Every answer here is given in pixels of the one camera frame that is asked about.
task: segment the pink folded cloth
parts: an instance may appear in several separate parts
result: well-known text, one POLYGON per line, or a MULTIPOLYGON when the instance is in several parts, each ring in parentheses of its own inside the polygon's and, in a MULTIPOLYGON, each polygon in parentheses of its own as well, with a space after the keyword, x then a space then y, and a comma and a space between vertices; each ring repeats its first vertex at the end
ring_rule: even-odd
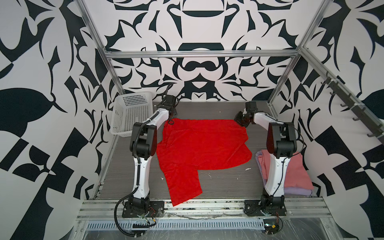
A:
MULTIPOLYGON (((271 164, 271 156, 268 150, 262 150, 262 155, 257 156, 257 160, 261 165, 263 178, 267 180, 271 164)), ((303 156, 301 154, 293 156, 288 164, 284 182, 284 188, 287 187, 313 190, 312 181, 304 169, 303 156)))

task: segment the stack of folded clothes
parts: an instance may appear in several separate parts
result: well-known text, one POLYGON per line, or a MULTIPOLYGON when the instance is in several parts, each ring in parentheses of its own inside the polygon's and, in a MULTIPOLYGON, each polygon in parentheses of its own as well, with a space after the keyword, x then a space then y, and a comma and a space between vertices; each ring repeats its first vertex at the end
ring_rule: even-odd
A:
MULTIPOLYGON (((268 180, 271 156, 267 150, 261 150, 256 153, 256 159, 265 186, 268 180)), ((303 156, 297 154, 291 158, 291 161, 288 164, 284 182, 284 193, 311 196, 312 190, 312 181, 303 167, 303 156)))

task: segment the white plastic basket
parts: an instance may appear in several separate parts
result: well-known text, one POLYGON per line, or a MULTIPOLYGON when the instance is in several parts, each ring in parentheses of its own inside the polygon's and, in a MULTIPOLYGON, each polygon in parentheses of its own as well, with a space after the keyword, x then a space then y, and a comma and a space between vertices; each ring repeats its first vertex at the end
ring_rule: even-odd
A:
POLYGON ((129 137, 135 122, 144 122, 153 113, 151 92, 129 93, 117 96, 114 101, 110 132, 129 137))

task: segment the folded clothes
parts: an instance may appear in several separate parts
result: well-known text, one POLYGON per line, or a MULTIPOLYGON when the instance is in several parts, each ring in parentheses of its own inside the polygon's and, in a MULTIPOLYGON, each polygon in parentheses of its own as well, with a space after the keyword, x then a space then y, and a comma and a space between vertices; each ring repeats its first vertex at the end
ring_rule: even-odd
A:
MULTIPOLYGON (((256 159, 265 186, 269 175, 271 155, 267 150, 261 150, 256 153, 256 159)), ((309 196, 312 194, 312 190, 312 181, 303 166, 303 156, 301 154, 293 156, 288 164, 285 176, 284 193, 309 196)))
POLYGON ((245 127, 233 120, 173 120, 157 145, 173 206, 203 192, 198 170, 236 167, 252 157, 245 127))

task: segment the red garment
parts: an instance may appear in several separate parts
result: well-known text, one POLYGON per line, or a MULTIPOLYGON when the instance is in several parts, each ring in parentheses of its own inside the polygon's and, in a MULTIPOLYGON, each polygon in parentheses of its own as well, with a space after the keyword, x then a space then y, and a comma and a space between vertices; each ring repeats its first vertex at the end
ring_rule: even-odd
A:
MULTIPOLYGON (((263 178, 268 179, 271 155, 268 150, 262 150, 262 153, 262 155, 257 157, 257 160, 262 167, 263 178)), ((303 155, 301 153, 293 156, 288 163, 284 187, 299 187, 313 190, 312 181, 303 166, 303 155)))
POLYGON ((197 170, 235 167, 252 157, 245 127, 234 120, 173 120, 156 151, 173 206, 203 192, 197 170))

